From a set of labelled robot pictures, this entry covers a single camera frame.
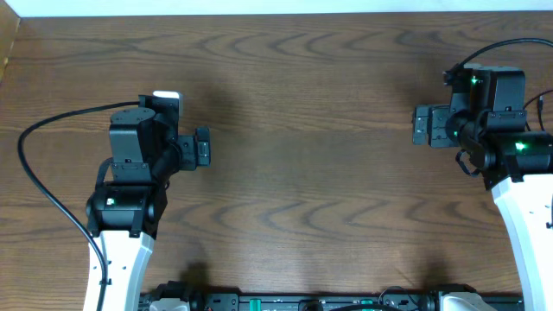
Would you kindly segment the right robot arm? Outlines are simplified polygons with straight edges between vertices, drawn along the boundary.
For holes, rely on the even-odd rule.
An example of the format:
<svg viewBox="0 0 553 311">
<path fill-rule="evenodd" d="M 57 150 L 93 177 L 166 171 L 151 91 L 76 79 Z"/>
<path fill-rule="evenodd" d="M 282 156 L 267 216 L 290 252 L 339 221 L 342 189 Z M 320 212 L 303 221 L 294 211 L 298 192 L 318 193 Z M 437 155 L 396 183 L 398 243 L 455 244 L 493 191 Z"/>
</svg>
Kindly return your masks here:
<svg viewBox="0 0 553 311">
<path fill-rule="evenodd" d="M 527 310 L 552 308 L 552 136 L 526 128 L 525 75 L 515 67 L 466 66 L 444 74 L 447 105 L 419 105 L 415 145 L 457 148 L 482 177 L 507 228 Z"/>
</svg>

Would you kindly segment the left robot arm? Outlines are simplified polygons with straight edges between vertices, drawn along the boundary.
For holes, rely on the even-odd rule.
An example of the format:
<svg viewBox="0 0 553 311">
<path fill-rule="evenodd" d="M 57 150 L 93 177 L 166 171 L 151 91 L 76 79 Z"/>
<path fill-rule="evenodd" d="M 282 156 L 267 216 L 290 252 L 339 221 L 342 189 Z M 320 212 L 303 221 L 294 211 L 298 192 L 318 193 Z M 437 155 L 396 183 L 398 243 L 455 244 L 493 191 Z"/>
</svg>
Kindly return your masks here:
<svg viewBox="0 0 553 311">
<path fill-rule="evenodd" d="M 170 176 L 210 164 L 209 129 L 181 135 L 178 119 L 172 108 L 138 107 L 111 116 L 112 157 L 86 203 L 87 229 L 101 256 L 90 253 L 86 310 L 137 309 Z"/>
</svg>

